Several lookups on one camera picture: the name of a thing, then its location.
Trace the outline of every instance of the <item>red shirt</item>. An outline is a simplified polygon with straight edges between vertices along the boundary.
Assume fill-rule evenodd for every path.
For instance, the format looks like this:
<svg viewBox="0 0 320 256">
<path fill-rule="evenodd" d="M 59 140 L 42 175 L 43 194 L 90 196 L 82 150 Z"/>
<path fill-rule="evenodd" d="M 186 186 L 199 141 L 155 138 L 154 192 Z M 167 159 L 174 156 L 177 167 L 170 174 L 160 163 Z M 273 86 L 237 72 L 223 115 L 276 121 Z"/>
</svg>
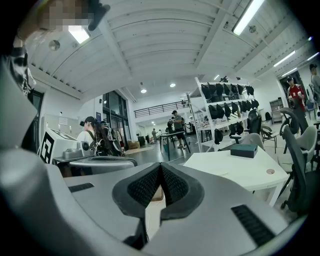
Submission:
<svg viewBox="0 0 320 256">
<path fill-rule="evenodd" d="M 299 98 L 298 92 L 301 92 L 301 95 L 305 95 L 304 90 L 300 87 L 300 85 L 295 84 L 293 88 L 289 87 L 288 88 L 288 99 L 289 99 L 289 96 L 291 96 L 293 99 L 295 99 L 295 98 L 299 99 L 300 107 L 302 108 L 302 111 L 305 111 L 305 106 L 303 104 L 303 100 L 302 100 L 302 98 Z"/>
</svg>

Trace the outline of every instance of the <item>white metal rack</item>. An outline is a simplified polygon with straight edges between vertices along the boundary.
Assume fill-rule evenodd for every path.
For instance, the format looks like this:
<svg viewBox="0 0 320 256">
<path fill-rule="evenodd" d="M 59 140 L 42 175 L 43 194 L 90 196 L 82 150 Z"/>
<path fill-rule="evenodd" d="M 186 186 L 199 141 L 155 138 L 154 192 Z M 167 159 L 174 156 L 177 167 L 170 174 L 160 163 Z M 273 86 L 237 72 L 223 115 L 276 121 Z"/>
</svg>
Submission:
<svg viewBox="0 0 320 256">
<path fill-rule="evenodd" d="M 209 147 L 209 149 L 207 150 L 207 152 L 213 148 L 214 151 L 218 151 L 219 149 L 223 149 L 226 148 L 232 144 L 235 144 L 236 141 L 234 139 L 231 139 L 229 137 L 229 135 L 225 135 L 223 137 L 223 140 L 220 142 L 219 145 L 215 144 L 215 129 L 221 129 L 224 127 L 228 127 L 231 124 L 236 124 L 237 122 L 244 122 L 245 120 L 248 119 L 248 113 L 241 113 L 240 111 L 238 111 L 238 118 L 236 117 L 230 117 L 230 120 L 224 120 L 224 119 L 217 119 L 217 120 L 212 120 L 210 112 L 209 112 L 209 105 L 224 105 L 226 104 L 230 104 L 230 103 L 237 103 L 237 102 L 241 102 L 241 101 L 246 101 L 246 100 L 255 100 L 254 96 L 249 96 L 248 98 L 246 98 L 244 95 L 239 95 L 239 97 L 242 97 L 240 99 L 234 99 L 234 100 L 223 100 L 223 101 L 219 101 L 219 102 L 212 102 L 212 103 L 207 103 L 207 99 L 204 96 L 203 92 L 202 92 L 202 88 L 201 88 L 201 84 L 206 85 L 207 83 L 200 83 L 199 79 L 197 77 L 195 77 L 195 82 L 196 82 L 196 89 L 194 91 L 192 91 L 191 93 L 187 94 L 187 98 L 189 101 L 189 105 L 190 105 L 190 109 L 191 109 L 191 113 L 193 116 L 193 120 L 194 120 L 194 126 L 195 126 L 195 132 L 196 132 L 196 136 L 197 136 L 197 140 L 198 140 L 198 145 L 199 145 L 199 150 L 200 152 L 203 151 L 202 146 L 207 146 Z M 209 83 L 210 85 L 215 85 L 215 84 L 219 84 L 219 82 L 211 82 Z M 222 82 L 222 84 L 226 84 L 226 85 L 230 85 L 231 83 L 229 82 Z M 237 85 L 241 85 L 241 86 L 248 86 L 249 84 L 240 84 L 237 83 Z M 193 104 L 193 102 L 191 101 L 192 98 L 202 98 L 203 103 L 204 103 L 204 107 L 199 108 L 198 106 L 196 106 L 195 104 Z M 203 115 L 206 115 L 208 120 L 209 120 L 209 125 L 202 127 L 197 125 L 197 118 L 195 115 L 195 112 L 193 110 L 193 108 L 196 108 L 198 111 L 203 112 Z M 211 131 L 211 135 L 212 135 L 212 140 L 206 141 L 206 142 L 201 142 L 200 140 L 200 134 L 199 132 L 201 131 Z"/>
</svg>

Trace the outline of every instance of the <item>poster on wall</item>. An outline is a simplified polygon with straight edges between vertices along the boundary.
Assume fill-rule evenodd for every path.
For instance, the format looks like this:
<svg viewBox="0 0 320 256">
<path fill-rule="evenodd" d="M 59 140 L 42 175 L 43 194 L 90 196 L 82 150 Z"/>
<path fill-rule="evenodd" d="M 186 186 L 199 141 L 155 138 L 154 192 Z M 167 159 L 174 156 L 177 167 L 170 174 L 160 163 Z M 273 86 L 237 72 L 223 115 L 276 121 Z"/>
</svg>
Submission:
<svg viewBox="0 0 320 256">
<path fill-rule="evenodd" d="M 95 119 L 96 119 L 98 122 L 101 122 L 101 113 L 95 112 Z"/>
</svg>

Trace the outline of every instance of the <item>black vent strip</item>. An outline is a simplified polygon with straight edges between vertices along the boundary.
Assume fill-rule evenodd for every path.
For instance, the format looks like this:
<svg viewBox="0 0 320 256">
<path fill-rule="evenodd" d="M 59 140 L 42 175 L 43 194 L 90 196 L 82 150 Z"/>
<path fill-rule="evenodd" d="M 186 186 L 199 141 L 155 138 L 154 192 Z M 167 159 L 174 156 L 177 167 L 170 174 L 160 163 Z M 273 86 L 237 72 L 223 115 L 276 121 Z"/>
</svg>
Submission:
<svg viewBox="0 0 320 256">
<path fill-rule="evenodd" d="M 231 210 L 258 247 L 275 237 L 275 234 L 246 205 L 232 207 Z"/>
<path fill-rule="evenodd" d="M 84 183 L 84 184 L 80 184 L 80 185 L 69 186 L 68 188 L 71 193 L 74 193 L 74 192 L 78 192 L 81 190 L 87 190 L 87 189 L 90 189 L 93 187 L 94 187 L 94 185 L 92 185 L 92 183 Z"/>
</svg>

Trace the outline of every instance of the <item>box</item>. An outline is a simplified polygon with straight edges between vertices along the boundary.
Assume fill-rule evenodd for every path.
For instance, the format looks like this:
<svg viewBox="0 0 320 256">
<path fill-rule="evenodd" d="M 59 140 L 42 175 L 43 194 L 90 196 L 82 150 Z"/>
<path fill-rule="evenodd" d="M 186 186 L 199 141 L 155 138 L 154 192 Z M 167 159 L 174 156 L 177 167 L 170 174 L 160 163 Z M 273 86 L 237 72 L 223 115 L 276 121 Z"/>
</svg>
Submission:
<svg viewBox="0 0 320 256">
<path fill-rule="evenodd" d="M 254 158 L 257 152 L 257 144 L 235 144 L 230 150 L 232 156 L 244 158 Z"/>
</svg>

